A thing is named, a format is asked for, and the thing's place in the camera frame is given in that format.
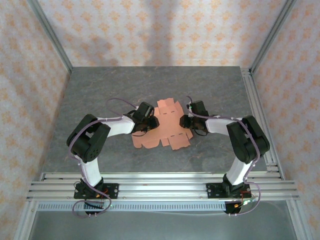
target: enclosure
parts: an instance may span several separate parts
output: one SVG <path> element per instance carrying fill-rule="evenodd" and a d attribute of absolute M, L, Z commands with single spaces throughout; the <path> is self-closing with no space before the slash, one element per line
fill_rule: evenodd
<path fill-rule="evenodd" d="M 319 1 L 12 0 L 0 12 L 1 239 L 319 239 Z M 118 199 L 75 218 L 66 141 L 83 117 L 131 110 L 114 97 L 173 98 L 187 114 L 186 96 L 257 120 L 270 142 L 248 176 L 258 207 L 234 217 L 208 201 L 235 159 L 228 137 L 193 131 L 172 150 L 170 137 L 136 148 L 117 135 L 99 169 Z"/>

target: wire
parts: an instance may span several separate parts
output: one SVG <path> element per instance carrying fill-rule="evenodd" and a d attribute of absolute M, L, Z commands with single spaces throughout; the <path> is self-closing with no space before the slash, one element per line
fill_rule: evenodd
<path fill-rule="evenodd" d="M 133 135 L 133 134 L 131 134 L 131 136 L 134 136 L 134 137 L 142 137 L 142 136 L 144 136 L 144 135 L 146 135 L 146 134 L 147 134 L 147 131 L 145 131 L 144 134 L 142 134 L 142 135 Z"/>
<path fill-rule="evenodd" d="M 241 197 L 241 204 L 244 203 L 244 193 L 248 193 L 248 194 L 251 194 L 252 196 L 255 196 L 255 195 L 253 195 L 250 191 L 241 191 L 241 195 L 242 195 L 242 197 Z"/>
<path fill-rule="evenodd" d="M 76 182 L 73 184 L 74 188 L 77 189 L 77 187 L 76 187 L 77 185 L 76 185 L 76 184 L 80 184 L 80 183 L 81 183 L 81 182 L 76 181 Z"/>
<path fill-rule="evenodd" d="M 204 135 L 204 134 L 200 134 L 200 133 L 198 133 L 198 132 L 197 132 L 197 130 L 196 130 L 196 129 L 194 129 L 194 132 L 195 132 L 197 135 L 202 136 L 202 137 L 205 137 L 205 136 L 207 136 L 207 135 L 208 135 L 208 133 L 207 133 L 207 132 L 205 133 L 205 135 Z"/>
<path fill-rule="evenodd" d="M 190 99 L 190 102 L 193 103 L 192 98 L 190 96 L 186 96 L 188 99 Z"/>
<path fill-rule="evenodd" d="M 108 107 L 108 102 L 110 102 L 111 100 L 120 100 L 120 101 L 125 102 L 126 104 L 128 104 L 128 105 L 132 106 L 134 109 L 136 109 L 136 108 L 137 108 L 135 105 L 133 105 L 133 104 L 132 104 L 132 103 L 130 103 L 129 101 L 124 100 L 124 99 L 122 99 L 122 98 L 119 98 L 119 97 L 112 97 L 112 98 L 109 98 L 109 99 L 105 102 L 105 105 L 107 106 L 107 107 L 106 107 L 106 109 L 108 109 L 110 112 L 112 112 L 112 113 L 114 113 L 114 114 L 118 115 L 119 117 L 122 117 L 122 114 L 120 114 L 120 113 L 118 113 L 118 112 L 116 112 L 116 111 L 113 111 L 112 109 L 110 109 L 110 108 Z"/>
<path fill-rule="evenodd" d="M 254 140 L 254 138 L 252 137 L 249 129 L 247 128 L 247 126 L 239 119 L 237 118 L 234 118 L 234 117 L 229 117 L 229 116 L 202 116 L 202 115 L 198 115 L 198 114 L 195 114 L 192 112 L 192 110 L 189 108 L 189 113 L 192 114 L 193 116 L 196 116 L 198 118 L 203 118 L 203 119 L 227 119 L 227 120 L 232 120 L 232 121 L 235 121 L 235 122 L 238 122 L 242 128 L 244 129 L 244 131 L 246 132 L 246 134 L 248 135 L 249 139 L 251 140 L 252 144 L 253 144 L 253 147 L 256 151 L 256 159 L 252 161 L 249 169 L 246 171 L 246 173 L 244 174 L 244 177 L 243 177 L 243 182 L 246 183 L 246 184 L 254 184 L 256 185 L 257 189 L 258 189 L 258 200 L 256 202 L 256 205 L 254 205 L 254 207 L 246 212 L 242 212 L 242 213 L 235 213 L 235 214 L 229 214 L 231 216 L 238 216 L 238 215 L 244 215 L 244 214 L 248 214 L 250 212 L 252 212 L 260 203 L 260 200 L 261 200 L 261 189 L 259 187 L 258 184 L 256 184 L 255 182 L 247 182 L 247 179 L 248 179 L 248 175 L 249 173 L 251 172 L 252 168 L 256 165 L 256 163 L 259 161 L 260 159 L 260 151 L 259 151 L 259 148 L 258 148 L 258 145 L 256 143 L 256 141 Z"/>

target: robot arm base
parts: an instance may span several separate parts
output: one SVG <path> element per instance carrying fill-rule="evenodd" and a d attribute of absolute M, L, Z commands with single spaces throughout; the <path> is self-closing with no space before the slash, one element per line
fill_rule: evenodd
<path fill-rule="evenodd" d="M 105 183 L 104 179 L 101 178 L 99 183 L 94 186 L 95 189 L 100 192 L 106 193 L 111 199 L 118 198 L 119 184 L 118 183 Z M 75 185 L 74 199 L 105 199 L 105 196 L 100 196 L 96 191 L 91 189 L 81 178 L 80 182 Z"/>
<path fill-rule="evenodd" d="M 238 185 L 232 185 L 227 175 L 223 176 L 222 182 L 209 182 L 206 184 L 206 191 L 208 199 L 221 199 L 221 198 L 233 198 L 241 199 L 251 198 L 250 185 L 244 182 Z"/>

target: metal frame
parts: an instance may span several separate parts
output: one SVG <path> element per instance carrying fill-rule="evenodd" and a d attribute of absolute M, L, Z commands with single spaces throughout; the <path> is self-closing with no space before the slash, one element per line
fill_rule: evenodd
<path fill-rule="evenodd" d="M 311 240 L 313 238 L 299 192 L 294 181 L 284 178 L 253 77 L 248 68 L 242 68 L 241 72 L 252 113 L 270 140 L 270 151 L 264 156 L 267 171 L 251 172 L 248 180 L 259 184 L 262 201 L 286 201 L 297 238 Z M 118 199 L 113 201 L 118 207 L 114 207 L 112 211 L 134 211 L 133 205 L 141 208 L 140 211 L 149 211 L 143 209 L 143 205 L 147 204 L 150 210 L 153 210 L 155 206 L 163 208 L 165 205 L 172 206 L 172 203 L 175 203 L 173 206 L 176 208 L 172 209 L 174 211 L 178 211 L 182 203 L 184 211 L 207 211 L 208 204 L 217 206 L 212 207 L 210 211 L 221 211 L 223 206 L 221 207 L 219 203 L 236 200 L 208 199 L 205 183 L 220 183 L 224 173 L 103 173 L 101 175 L 108 183 L 120 184 Z M 46 209 L 57 211 L 63 205 L 73 204 L 75 202 L 73 183 L 80 177 L 79 173 L 42 173 L 39 181 L 32 182 L 14 239 L 28 239 L 37 211 Z M 251 191 L 258 194 L 257 188 L 253 185 Z"/>
<path fill-rule="evenodd" d="M 278 35 L 282 25 L 286 21 L 288 15 L 290 14 L 293 6 L 295 5 L 297 0 L 287 0 L 283 6 L 283 8 L 280 11 L 280 14 L 278 15 L 277 19 L 275 20 L 275 23 L 273 24 L 268 36 L 264 40 L 261 49 L 258 52 L 258 55 L 255 57 L 252 66 L 250 67 L 250 72 L 254 75 L 257 71 L 260 63 L 266 56 L 268 49 L 270 48 L 271 44 L 275 40 L 276 36 Z"/>
<path fill-rule="evenodd" d="M 47 37 L 50 39 L 55 50 L 59 54 L 61 61 L 65 65 L 65 68 L 67 69 L 69 74 L 71 74 L 72 69 L 73 69 L 72 63 L 70 62 L 68 55 L 66 54 L 64 48 L 62 47 L 54 29 L 52 28 L 50 22 L 48 21 L 48 18 L 46 16 L 44 10 L 42 9 L 40 3 L 38 2 L 38 0 L 27 0 L 27 2 L 29 3 L 35 16 L 37 17 L 40 24 L 42 25 L 43 30 L 45 31 Z"/>
<path fill-rule="evenodd" d="M 261 105 L 258 90 L 254 81 L 254 77 L 250 73 L 248 68 L 242 68 L 242 79 L 244 81 L 245 88 L 247 90 L 248 99 L 250 102 L 251 110 L 257 122 L 262 127 L 265 135 L 270 141 L 270 151 L 264 155 L 266 164 L 276 163 L 281 179 L 285 180 L 285 175 L 281 162 L 279 161 L 279 156 L 275 148 L 275 141 L 270 133 L 270 127 L 267 123 L 266 115 L 264 109 Z M 297 239 L 299 240 L 312 240 L 312 233 L 307 222 L 305 212 L 300 200 L 287 200 L 286 201 L 289 213 L 291 216 L 292 224 L 295 230 Z"/>

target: wall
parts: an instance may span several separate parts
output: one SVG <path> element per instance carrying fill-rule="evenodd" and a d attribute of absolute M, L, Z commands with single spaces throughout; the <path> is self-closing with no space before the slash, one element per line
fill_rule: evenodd
<path fill-rule="evenodd" d="M 40 3 L 75 67 L 250 67 L 285 0 Z"/>
<path fill-rule="evenodd" d="M 0 239 L 9 240 L 69 76 L 27 1 L 1 1 L 0 23 Z"/>
<path fill-rule="evenodd" d="M 297 1 L 254 76 L 285 176 L 320 236 L 320 1 Z"/>

